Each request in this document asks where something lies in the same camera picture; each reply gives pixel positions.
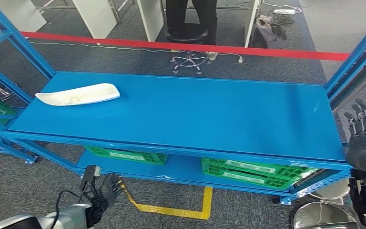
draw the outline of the white plate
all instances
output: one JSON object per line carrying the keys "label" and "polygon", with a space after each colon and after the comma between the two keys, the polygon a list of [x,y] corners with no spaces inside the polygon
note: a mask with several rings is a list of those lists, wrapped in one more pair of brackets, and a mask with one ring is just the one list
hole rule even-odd
{"label": "white plate", "polygon": [[86,87],[53,93],[36,93],[36,97],[53,106],[92,104],[120,97],[120,92],[111,83],[100,83]]}

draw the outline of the gray robot hand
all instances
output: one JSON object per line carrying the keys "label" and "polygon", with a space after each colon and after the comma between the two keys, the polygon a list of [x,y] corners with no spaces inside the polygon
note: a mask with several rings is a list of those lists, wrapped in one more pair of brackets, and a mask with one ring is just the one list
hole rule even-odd
{"label": "gray robot hand", "polygon": [[357,98],[352,108],[356,117],[351,113],[344,113],[348,118],[351,134],[346,161],[354,168],[366,171],[366,100]]}

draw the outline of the yellow floor marking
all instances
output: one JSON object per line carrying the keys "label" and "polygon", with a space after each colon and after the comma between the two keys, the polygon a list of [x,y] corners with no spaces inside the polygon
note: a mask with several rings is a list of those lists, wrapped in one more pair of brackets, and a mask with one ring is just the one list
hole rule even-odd
{"label": "yellow floor marking", "polygon": [[213,197],[213,188],[212,187],[204,188],[202,211],[191,211],[191,210],[184,210],[184,209],[177,209],[177,208],[165,208],[165,207],[159,207],[159,206],[137,204],[137,202],[135,202],[134,198],[125,188],[125,185],[122,185],[121,187],[124,188],[124,191],[127,194],[127,197],[130,200],[130,202],[132,204],[134,204],[139,210],[144,211],[144,212],[160,213],[160,214],[165,214],[165,215],[180,216],[180,217],[187,217],[187,218],[194,218],[194,219],[209,219],[209,217],[211,215],[211,201],[212,201],[212,197]]}

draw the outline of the black cable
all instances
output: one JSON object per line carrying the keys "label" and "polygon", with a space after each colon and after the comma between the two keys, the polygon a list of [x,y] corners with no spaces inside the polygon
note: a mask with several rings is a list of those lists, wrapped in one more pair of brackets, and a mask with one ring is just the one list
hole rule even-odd
{"label": "black cable", "polygon": [[249,1],[239,2],[239,3],[235,4],[235,5],[234,5],[234,7],[235,7],[235,6],[239,6],[240,4],[245,4],[245,3],[250,3],[250,2],[249,2]]}
{"label": "black cable", "polygon": [[276,24],[288,27],[294,24],[294,20],[290,14],[287,14],[285,11],[283,11],[283,13],[275,13],[274,10],[269,11],[267,16],[273,17],[273,20]]}
{"label": "black cable", "polygon": [[52,225],[51,225],[50,229],[54,229],[55,224],[57,223],[58,218],[60,217],[60,207],[59,207],[59,205],[60,205],[61,196],[62,196],[62,194],[63,194],[64,192],[68,192],[68,193],[70,193],[70,194],[72,194],[72,195],[74,195],[74,196],[76,196],[76,197],[78,197],[78,198],[79,198],[79,196],[78,196],[78,195],[76,195],[75,193],[73,193],[73,192],[71,192],[71,191],[68,191],[68,190],[63,190],[63,191],[61,191],[61,192],[59,193],[58,198],[57,198],[57,203],[55,203],[55,213],[56,213],[56,215],[55,215],[54,222],[52,223]]}
{"label": "black cable", "polygon": [[79,199],[78,199],[78,203],[82,200],[83,194],[85,193],[86,189],[88,189],[88,186],[86,186],[86,187],[83,189],[82,194],[81,194],[81,196],[80,196],[80,197],[79,197]]}

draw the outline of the black pants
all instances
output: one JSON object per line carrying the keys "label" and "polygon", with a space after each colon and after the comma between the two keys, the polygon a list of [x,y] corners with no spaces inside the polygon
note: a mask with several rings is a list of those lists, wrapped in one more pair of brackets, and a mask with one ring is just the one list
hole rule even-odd
{"label": "black pants", "polygon": [[[192,0],[200,23],[208,29],[208,38],[203,44],[216,45],[217,37],[217,0]],[[188,0],[166,0],[168,28],[184,24]]]}

